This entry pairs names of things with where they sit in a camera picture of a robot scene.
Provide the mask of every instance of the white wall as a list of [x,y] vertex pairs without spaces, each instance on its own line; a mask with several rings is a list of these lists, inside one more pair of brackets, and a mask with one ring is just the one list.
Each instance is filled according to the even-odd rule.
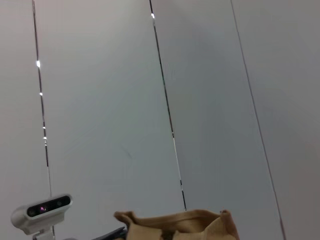
[[241,239],[281,240],[230,1],[152,5],[187,209],[229,209]]
[[320,225],[320,2],[233,0],[288,240]]
[[148,0],[36,0],[52,194],[73,206],[57,239],[122,226],[115,211],[182,211]]
[[32,2],[0,0],[0,33],[0,238],[24,240],[12,212],[50,196]]

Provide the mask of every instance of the black object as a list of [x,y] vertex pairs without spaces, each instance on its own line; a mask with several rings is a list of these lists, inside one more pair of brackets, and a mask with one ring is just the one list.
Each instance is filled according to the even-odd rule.
[[44,214],[46,212],[61,208],[63,206],[69,205],[71,202],[70,197],[62,196],[54,200],[50,200],[35,206],[31,206],[27,209],[26,213],[29,217],[35,217],[40,214]]
[[100,236],[98,238],[92,239],[92,240],[114,240],[118,238],[126,239],[127,236],[127,230],[125,230],[125,227],[119,227],[118,229],[109,232],[106,235]]

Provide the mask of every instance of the brown paper bag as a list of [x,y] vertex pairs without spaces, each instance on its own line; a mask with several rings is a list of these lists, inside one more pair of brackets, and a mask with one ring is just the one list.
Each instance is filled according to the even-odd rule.
[[126,240],[239,240],[227,210],[220,214],[192,210],[151,218],[138,218],[132,211],[117,211],[114,217],[127,225]]

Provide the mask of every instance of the white camera housing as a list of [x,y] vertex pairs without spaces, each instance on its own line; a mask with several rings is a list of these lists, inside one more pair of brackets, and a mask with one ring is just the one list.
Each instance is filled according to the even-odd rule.
[[71,195],[62,194],[47,200],[20,206],[12,213],[11,223],[24,231],[26,235],[46,231],[65,219],[65,211],[70,208],[72,202]]

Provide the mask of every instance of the wall panel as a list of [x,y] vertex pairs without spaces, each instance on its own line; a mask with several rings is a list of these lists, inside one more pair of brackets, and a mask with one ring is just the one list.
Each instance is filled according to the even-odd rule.
[[152,6],[187,209],[226,208],[241,239],[281,240],[231,2]]
[[12,212],[50,197],[31,0],[0,0],[0,33],[0,234],[24,240]]
[[287,239],[317,239],[320,2],[233,3]]
[[36,0],[52,193],[74,204],[57,239],[122,226],[115,211],[183,210],[148,0]]

